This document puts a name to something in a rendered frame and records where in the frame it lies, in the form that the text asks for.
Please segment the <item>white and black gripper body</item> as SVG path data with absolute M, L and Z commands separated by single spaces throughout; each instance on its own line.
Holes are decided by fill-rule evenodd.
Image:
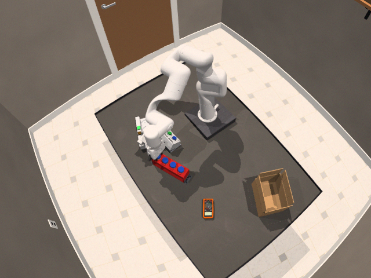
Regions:
M 149 149 L 147 150 L 147 153 L 148 155 L 151 155 L 152 159 L 156 159 L 161 153 L 162 151 L 165 149 L 165 143 L 163 141 L 163 139 L 161 139 L 162 141 L 162 144 L 161 146 L 158 148 L 158 149 Z

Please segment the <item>red tube rack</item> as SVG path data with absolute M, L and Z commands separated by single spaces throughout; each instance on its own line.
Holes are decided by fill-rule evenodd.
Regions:
M 168 174 L 172 175 L 173 177 L 177 178 L 178 180 L 184 182 L 184 180 L 185 180 L 185 179 L 187 178 L 187 176 L 189 175 L 189 169 L 186 168 L 186 167 L 184 167 L 183 165 L 181 165 L 181 164 L 175 162 L 174 160 L 172 160 L 172 159 L 169 158 L 169 157 L 167 157 L 168 160 L 169 160 L 169 161 L 168 161 L 168 164 L 164 164 L 164 163 L 162 162 L 162 159 L 163 159 L 164 157 L 167 157 L 167 156 L 165 156 L 165 155 L 163 154 L 163 155 L 161 155 L 161 158 L 160 158 L 158 161 L 154 161 L 154 160 L 152 160 L 153 165 L 155 165 L 156 167 L 160 168 L 161 170 L 167 172 Z M 173 168 L 170 167 L 170 163 L 171 163 L 171 162 L 175 162 L 175 163 L 176 163 L 176 168 L 175 168 L 175 169 L 173 169 Z M 179 171 L 178 171 L 178 168 L 179 168 L 180 166 L 183 166 L 183 167 L 184 167 L 184 172 L 183 172 L 183 173 L 179 173 Z

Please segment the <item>brown cardboard box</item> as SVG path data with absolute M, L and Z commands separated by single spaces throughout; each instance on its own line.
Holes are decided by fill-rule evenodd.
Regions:
M 286 170 L 280 174 L 281 170 L 260 173 L 252 182 L 259 217 L 284 211 L 294 203 Z

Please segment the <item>black pocket multimeter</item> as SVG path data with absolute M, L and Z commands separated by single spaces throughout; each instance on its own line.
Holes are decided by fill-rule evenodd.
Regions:
M 213 218 L 213 199 L 203 200 L 203 218 Z

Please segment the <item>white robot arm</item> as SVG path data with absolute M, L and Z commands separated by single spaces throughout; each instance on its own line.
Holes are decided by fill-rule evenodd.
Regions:
M 190 69 L 180 63 L 183 61 L 196 67 L 198 82 L 196 85 L 199 107 L 198 117 L 209 123 L 217 118 L 214 97 L 224 97 L 227 92 L 227 74 L 225 70 L 212 68 L 214 57 L 211 52 L 203 52 L 186 44 L 177 47 L 162 63 L 161 73 L 168 76 L 164 92 L 156 96 L 148 106 L 146 122 L 149 123 L 144 134 L 137 141 L 141 146 L 147 144 L 147 150 L 158 149 L 161 137 L 170 131 L 174 121 L 157 111 L 162 100 L 179 101 L 191 75 Z M 211 96 L 211 97 L 209 97 Z

